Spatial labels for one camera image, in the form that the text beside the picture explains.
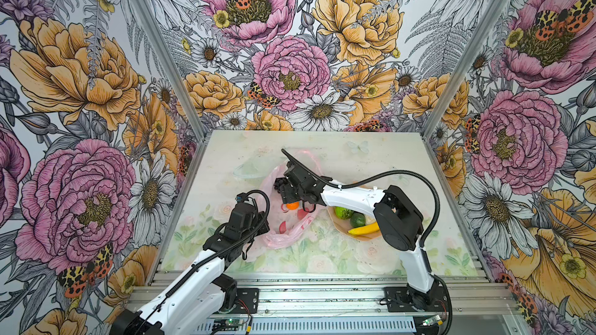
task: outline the lime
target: lime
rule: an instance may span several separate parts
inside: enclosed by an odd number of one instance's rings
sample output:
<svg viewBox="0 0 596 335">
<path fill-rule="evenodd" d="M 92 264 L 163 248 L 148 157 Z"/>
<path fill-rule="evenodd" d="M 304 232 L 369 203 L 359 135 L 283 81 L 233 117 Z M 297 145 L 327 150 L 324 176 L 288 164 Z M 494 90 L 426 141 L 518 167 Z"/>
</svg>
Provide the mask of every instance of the lime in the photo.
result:
<svg viewBox="0 0 596 335">
<path fill-rule="evenodd" d="M 345 207 L 336 207 L 336 216 L 342 220 L 348 220 L 352 217 L 354 211 Z"/>
<path fill-rule="evenodd" d="M 363 227 L 367 225 L 367 219 L 360 212 L 354 212 L 354 214 L 350 218 L 350 225 L 353 228 Z"/>
</svg>

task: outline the pink plastic bag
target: pink plastic bag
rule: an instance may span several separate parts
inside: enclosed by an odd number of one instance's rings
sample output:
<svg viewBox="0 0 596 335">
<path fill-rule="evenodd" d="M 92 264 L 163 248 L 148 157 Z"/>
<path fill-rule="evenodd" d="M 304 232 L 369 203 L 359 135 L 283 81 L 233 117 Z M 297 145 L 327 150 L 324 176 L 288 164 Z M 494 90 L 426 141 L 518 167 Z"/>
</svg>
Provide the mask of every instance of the pink plastic bag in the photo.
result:
<svg viewBox="0 0 596 335">
<path fill-rule="evenodd" d="M 314 168 L 316 173 L 321 173 L 321 168 L 317 158 L 307 150 L 300 150 L 293 154 L 293 156 L 305 163 L 307 167 Z M 325 208 L 318 205 L 314 212 L 305 212 L 302 209 L 302 201 L 300 201 L 298 209 L 288 210 L 282 204 L 281 196 L 273 188 L 273 183 L 278 177 L 283 177 L 284 172 L 287 168 L 288 161 L 283 161 L 278 167 L 276 167 L 271 174 L 269 174 L 261 183 L 260 189 L 269 196 L 271 202 L 271 208 L 269 211 L 269 227 L 270 231 L 258 238 L 270 249 L 282 249 L 291 246 L 294 242 L 298 241 L 304 233 L 304 230 L 315 220 L 317 214 L 320 211 L 324 211 Z M 264 210 L 264 200 L 261 197 L 257 197 L 257 204 L 259 210 Z M 306 204 L 307 211 L 312 210 L 314 205 L 309 203 Z"/>
</svg>

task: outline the pink peony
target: pink peony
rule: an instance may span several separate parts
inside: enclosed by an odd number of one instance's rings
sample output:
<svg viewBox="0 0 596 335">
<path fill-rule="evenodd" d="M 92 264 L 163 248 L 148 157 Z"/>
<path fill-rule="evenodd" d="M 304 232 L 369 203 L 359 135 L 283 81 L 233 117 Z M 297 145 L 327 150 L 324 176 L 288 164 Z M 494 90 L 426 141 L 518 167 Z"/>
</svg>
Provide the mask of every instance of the pink peony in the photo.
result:
<svg viewBox="0 0 596 335">
<path fill-rule="evenodd" d="M 277 108 L 296 109 L 296 104 L 327 91 L 331 72 L 327 56 L 317 46 L 309 46 L 292 36 L 277 38 L 253 58 L 255 82 L 263 92 L 277 97 Z"/>
<path fill-rule="evenodd" d="M 561 93 L 579 82 L 596 66 L 596 20 L 577 33 L 555 33 L 540 41 L 535 33 L 539 11 L 571 8 L 578 0 L 528 0 L 512 19 L 505 52 L 500 60 L 501 73 L 525 88 L 540 88 L 548 94 Z"/>
<path fill-rule="evenodd" d="M 0 126 L 0 227 L 6 223 L 19 198 L 19 182 L 31 166 L 25 146 Z"/>
<path fill-rule="evenodd" d="M 481 149 L 472 154 L 476 173 L 508 182 L 516 194 L 540 190 L 565 160 L 567 138 L 560 121 L 554 101 L 536 91 L 497 93 L 481 114 Z"/>
<path fill-rule="evenodd" d="M 206 15 L 213 16 L 218 11 L 228 11 L 227 0 L 204 1 L 207 5 L 203 8 L 203 13 Z M 266 16 L 265 21 L 255 19 L 240 25 L 231 22 L 229 26 L 221 29 L 231 44 L 238 47 L 250 47 L 251 44 L 268 42 L 277 35 L 286 34 L 290 30 L 294 21 L 296 0 L 266 0 L 266 3 L 262 4 L 263 7 L 266 7 L 266 4 L 271 5 L 271 14 Z M 252 9 L 239 11 L 249 13 Z"/>
<path fill-rule="evenodd" d="M 85 265 L 108 243 L 120 252 L 132 234 L 126 218 L 135 180 L 128 159 L 101 140 L 83 140 L 40 160 L 23 186 L 28 224 L 17 235 L 17 256 L 61 272 Z"/>
</svg>

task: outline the wire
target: wire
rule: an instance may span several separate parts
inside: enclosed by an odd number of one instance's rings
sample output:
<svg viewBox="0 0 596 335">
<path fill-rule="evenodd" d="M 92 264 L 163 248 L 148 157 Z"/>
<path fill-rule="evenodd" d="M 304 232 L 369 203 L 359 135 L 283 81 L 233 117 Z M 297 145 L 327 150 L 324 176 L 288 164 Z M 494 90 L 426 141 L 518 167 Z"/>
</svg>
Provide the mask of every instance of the wire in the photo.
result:
<svg viewBox="0 0 596 335">
<path fill-rule="evenodd" d="M 188 271 L 178 282 L 176 282 L 176 284 L 168 292 L 166 292 L 166 297 L 164 297 L 163 301 L 161 303 L 159 303 L 159 305 L 155 309 L 153 309 L 153 312 L 151 312 L 151 314 L 149 316 L 147 316 L 147 318 L 145 318 L 145 321 L 143 321 L 143 323 L 141 324 L 141 327 L 147 322 L 147 320 L 149 319 L 150 316 L 153 315 L 153 313 L 155 313 L 157 310 L 161 309 L 161 305 L 167 300 L 168 297 L 171 297 L 176 291 L 178 291 L 178 289 L 180 287 L 183 286 L 183 284 L 186 281 L 188 281 L 188 279 L 195 272 L 198 272 L 198 270 L 201 268 L 201 266 L 207 264 L 208 262 L 210 262 L 212 260 L 215 260 L 218 257 L 224 256 L 225 254 L 227 254 L 231 250 L 234 250 L 237 247 L 242 246 L 246 241 L 248 241 L 248 240 L 250 240 L 250 239 L 252 239 L 252 238 L 255 237 L 255 235 L 259 232 L 259 230 L 261 229 L 261 227 L 263 227 L 264 223 L 267 222 L 267 217 L 269 216 L 269 207 L 271 205 L 271 203 L 269 202 L 269 197 L 267 197 L 267 194 L 265 194 L 265 192 L 263 192 L 262 190 L 258 190 L 258 189 L 256 189 L 256 190 L 250 190 L 248 193 L 244 193 L 243 194 L 244 198 L 243 199 L 240 199 L 239 202 L 244 202 L 245 200 L 247 200 L 249 198 L 249 195 L 255 194 L 255 193 L 260 194 L 261 196 L 263 196 L 264 202 L 265 202 L 265 210 L 264 210 L 264 217 L 263 217 L 263 219 L 261 219 L 261 221 L 259 221 L 259 223 L 254 227 L 254 230 L 251 231 L 251 232 L 249 232 L 248 234 L 246 234 L 245 236 L 243 236 L 242 238 L 240 238 L 236 242 L 230 244 L 225 249 L 220 250 L 220 251 L 214 253 L 210 257 L 204 258 L 203 260 L 201 260 L 197 264 L 192 264 L 190 271 Z M 141 328 L 139 327 L 137 329 L 137 331 L 135 331 L 134 335 L 137 335 L 137 333 L 138 333 L 138 331 L 140 329 Z"/>
<path fill-rule="evenodd" d="M 214 333 L 220 332 L 220 331 L 226 331 L 226 330 L 238 330 L 238 326 L 219 326 L 213 329 L 213 331 L 211 331 L 211 335 L 213 335 Z"/>
<path fill-rule="evenodd" d="M 391 175 L 409 175 L 409 176 L 412 176 L 412 177 L 415 177 L 415 178 L 421 180 L 423 183 L 425 183 L 426 186 L 428 186 L 428 188 L 430 189 L 430 192 L 433 195 L 433 198 L 435 199 L 435 213 L 433 214 L 433 218 L 430 221 L 430 224 L 428 225 L 428 227 L 424 230 L 424 232 L 422 232 L 422 236 L 420 237 L 420 248 L 424 247 L 424 241 L 426 241 L 426 237 L 428 237 L 430 232 L 433 231 L 433 228 L 435 227 L 435 225 L 437 224 L 437 221 L 439 220 L 439 212 L 440 212 L 439 194 L 437 193 L 437 190 L 435 189 L 435 186 L 432 184 L 432 182 L 428 181 L 428 179 L 426 177 L 422 176 L 419 173 L 416 173 L 413 171 L 408 171 L 407 169 L 394 169 L 392 171 L 383 172 L 381 174 L 366 178 L 362 181 L 354 182 L 353 184 L 342 185 L 340 187 L 339 185 L 333 184 L 332 182 L 329 182 L 329 181 L 325 180 L 324 178 L 320 177 L 319 175 L 317 175 L 316 173 L 314 173 L 313 170 L 311 170 L 309 167 L 300 163 L 296 158 L 294 158 L 292 155 L 290 155 L 285 149 L 281 149 L 281 152 L 284 153 L 291 162 L 293 162 L 297 166 L 304 169 L 306 172 L 308 172 L 310 175 L 315 177 L 317 180 L 319 180 L 320 182 L 323 182 L 325 185 L 328 185 L 328 186 L 336 188 L 336 189 L 356 188 L 356 187 L 364 185 L 368 182 L 375 181 L 382 177 L 391 176 Z"/>
<path fill-rule="evenodd" d="M 453 320 L 453 307 L 451 306 L 451 296 L 449 296 L 449 290 L 447 289 L 447 285 L 445 281 L 438 275 L 433 276 L 441 285 L 443 285 L 443 291 L 445 291 L 445 298 L 447 298 L 447 308 L 449 312 L 449 316 L 447 317 L 447 324 L 445 325 L 445 329 L 443 330 L 442 335 L 446 335 L 449 330 L 451 329 L 451 321 Z"/>
</svg>

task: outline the yellow banana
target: yellow banana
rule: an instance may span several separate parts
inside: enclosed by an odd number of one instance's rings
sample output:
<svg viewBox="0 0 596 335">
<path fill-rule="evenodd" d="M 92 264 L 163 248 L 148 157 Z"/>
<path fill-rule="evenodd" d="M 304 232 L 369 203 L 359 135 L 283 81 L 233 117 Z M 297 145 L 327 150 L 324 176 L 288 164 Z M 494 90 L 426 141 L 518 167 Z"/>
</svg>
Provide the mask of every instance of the yellow banana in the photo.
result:
<svg viewBox="0 0 596 335">
<path fill-rule="evenodd" d="M 376 231 L 378 231 L 378 224 L 376 222 L 373 222 L 372 224 L 369 224 L 367 226 L 350 229 L 347 232 L 351 235 L 369 235 Z"/>
</svg>

